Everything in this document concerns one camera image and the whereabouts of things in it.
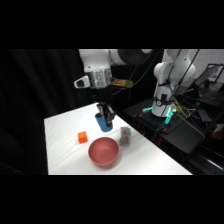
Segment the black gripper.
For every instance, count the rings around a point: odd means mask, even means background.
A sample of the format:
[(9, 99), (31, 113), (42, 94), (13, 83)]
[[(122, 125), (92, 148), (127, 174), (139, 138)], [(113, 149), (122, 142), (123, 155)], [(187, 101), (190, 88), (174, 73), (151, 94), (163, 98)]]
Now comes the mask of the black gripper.
[(109, 105), (112, 101), (112, 89), (111, 87), (92, 89), (93, 99), (97, 104), (97, 108), (102, 117), (106, 115), (106, 125), (112, 126), (112, 121), (115, 118), (115, 111)]

